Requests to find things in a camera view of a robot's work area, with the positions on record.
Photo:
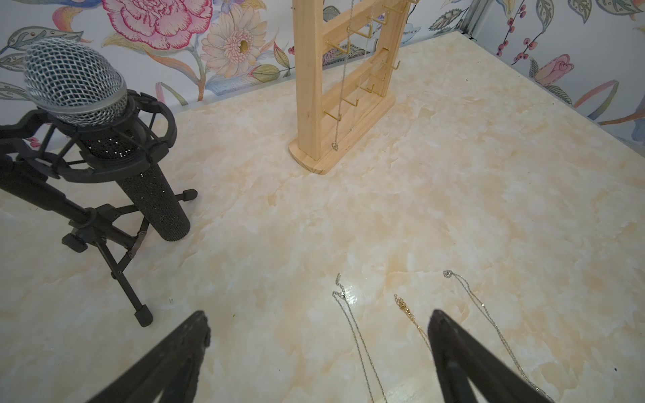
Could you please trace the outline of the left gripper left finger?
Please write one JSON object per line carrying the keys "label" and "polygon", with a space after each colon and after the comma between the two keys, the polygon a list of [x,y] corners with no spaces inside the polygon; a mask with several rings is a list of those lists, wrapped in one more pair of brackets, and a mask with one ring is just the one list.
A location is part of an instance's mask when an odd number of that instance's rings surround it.
{"label": "left gripper left finger", "polygon": [[211,329],[196,311],[91,402],[193,402]]}

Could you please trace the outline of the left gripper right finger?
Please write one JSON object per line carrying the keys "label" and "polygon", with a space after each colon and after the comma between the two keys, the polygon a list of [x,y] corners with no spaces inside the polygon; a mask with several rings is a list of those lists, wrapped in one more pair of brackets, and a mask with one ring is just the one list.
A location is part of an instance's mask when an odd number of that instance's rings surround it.
{"label": "left gripper right finger", "polygon": [[476,402],[475,387],[489,402],[547,402],[441,310],[433,311],[428,338],[446,402]]}

